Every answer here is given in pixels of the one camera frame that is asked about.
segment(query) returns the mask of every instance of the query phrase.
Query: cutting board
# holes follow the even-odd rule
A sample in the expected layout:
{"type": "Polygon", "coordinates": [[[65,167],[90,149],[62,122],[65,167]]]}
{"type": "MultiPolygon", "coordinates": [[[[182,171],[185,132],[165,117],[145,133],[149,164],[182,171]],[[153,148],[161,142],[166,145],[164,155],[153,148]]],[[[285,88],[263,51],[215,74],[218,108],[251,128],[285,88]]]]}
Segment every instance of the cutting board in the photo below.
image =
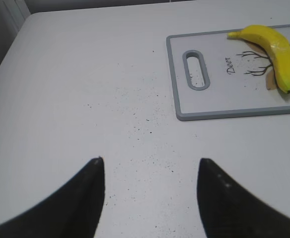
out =
{"type": "MultiPolygon", "coordinates": [[[[273,28],[290,42],[290,25],[273,28]]],[[[227,32],[238,30],[167,37],[179,120],[290,114],[290,94],[277,88],[266,53],[246,41],[227,39],[227,32]]]]}

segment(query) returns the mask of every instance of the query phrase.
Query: banana stem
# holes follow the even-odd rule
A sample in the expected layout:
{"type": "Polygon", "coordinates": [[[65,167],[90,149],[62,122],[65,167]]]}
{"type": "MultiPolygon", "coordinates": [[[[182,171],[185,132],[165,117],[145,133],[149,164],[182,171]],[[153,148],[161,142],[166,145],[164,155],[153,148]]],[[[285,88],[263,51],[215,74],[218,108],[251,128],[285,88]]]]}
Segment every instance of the banana stem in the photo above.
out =
{"type": "Polygon", "coordinates": [[[228,38],[238,38],[240,36],[241,32],[239,31],[233,31],[228,33],[228,38]]]}

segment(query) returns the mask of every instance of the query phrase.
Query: white table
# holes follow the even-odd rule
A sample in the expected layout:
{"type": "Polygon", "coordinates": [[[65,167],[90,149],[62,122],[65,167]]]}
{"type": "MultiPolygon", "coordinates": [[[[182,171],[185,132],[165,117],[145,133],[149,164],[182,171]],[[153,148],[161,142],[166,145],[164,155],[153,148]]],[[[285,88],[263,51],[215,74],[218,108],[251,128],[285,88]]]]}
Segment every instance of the white table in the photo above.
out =
{"type": "Polygon", "coordinates": [[[106,198],[97,238],[204,238],[196,200],[201,157],[290,216],[290,115],[175,116],[166,37],[249,24],[290,24],[290,1],[30,16],[0,66],[0,223],[99,155],[106,198]]]}

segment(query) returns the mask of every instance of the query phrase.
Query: yellow banana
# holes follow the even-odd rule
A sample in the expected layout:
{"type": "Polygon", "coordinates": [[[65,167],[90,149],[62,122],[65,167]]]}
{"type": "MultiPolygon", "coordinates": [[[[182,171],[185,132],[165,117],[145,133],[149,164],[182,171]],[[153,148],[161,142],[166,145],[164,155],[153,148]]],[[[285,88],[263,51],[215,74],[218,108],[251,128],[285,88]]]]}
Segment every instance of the yellow banana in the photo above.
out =
{"type": "Polygon", "coordinates": [[[261,25],[250,25],[241,31],[229,32],[229,38],[241,38],[260,45],[270,57],[279,88],[290,93],[290,43],[281,33],[261,25]]]}

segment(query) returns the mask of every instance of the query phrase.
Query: cutting board handle hole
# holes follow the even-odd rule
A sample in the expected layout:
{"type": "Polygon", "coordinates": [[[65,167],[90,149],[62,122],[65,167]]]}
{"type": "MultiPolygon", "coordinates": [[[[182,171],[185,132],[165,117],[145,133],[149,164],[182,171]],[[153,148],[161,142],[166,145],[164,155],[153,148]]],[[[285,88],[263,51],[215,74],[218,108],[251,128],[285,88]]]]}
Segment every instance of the cutting board handle hole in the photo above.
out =
{"type": "Polygon", "coordinates": [[[199,51],[186,51],[183,55],[188,86],[194,90],[205,90],[210,85],[204,57],[199,51]]]}

